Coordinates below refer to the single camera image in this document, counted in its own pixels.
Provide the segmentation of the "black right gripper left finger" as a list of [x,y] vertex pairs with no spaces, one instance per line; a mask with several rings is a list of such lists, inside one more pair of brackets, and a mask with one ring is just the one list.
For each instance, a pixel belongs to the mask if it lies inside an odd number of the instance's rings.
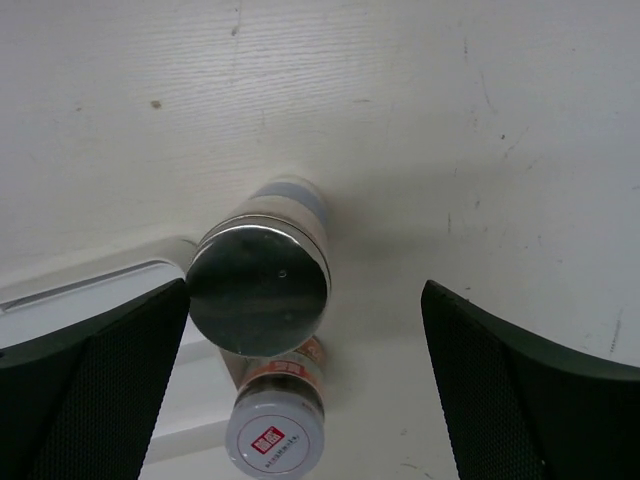
[[188,311],[177,279],[2,348],[2,478],[138,478]]

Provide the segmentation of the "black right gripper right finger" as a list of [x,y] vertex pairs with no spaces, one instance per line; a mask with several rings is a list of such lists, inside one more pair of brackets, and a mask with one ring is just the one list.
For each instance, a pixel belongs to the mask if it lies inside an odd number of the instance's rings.
[[421,312],[460,478],[638,478],[638,368],[547,340],[433,280]]

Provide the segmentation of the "white-lid spice jar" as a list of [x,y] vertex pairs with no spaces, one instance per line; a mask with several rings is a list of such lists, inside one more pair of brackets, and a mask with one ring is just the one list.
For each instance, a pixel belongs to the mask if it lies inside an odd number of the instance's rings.
[[253,479],[301,479],[318,464],[325,363],[316,336],[285,354],[248,361],[225,436],[240,471]]

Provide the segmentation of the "silver-lid blue-label bottle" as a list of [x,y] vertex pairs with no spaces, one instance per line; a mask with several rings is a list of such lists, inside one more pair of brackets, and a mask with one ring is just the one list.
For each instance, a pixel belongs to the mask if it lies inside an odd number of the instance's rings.
[[186,274],[201,334],[245,357],[278,356],[308,340],[331,293],[328,217],[312,183],[284,176],[209,230]]

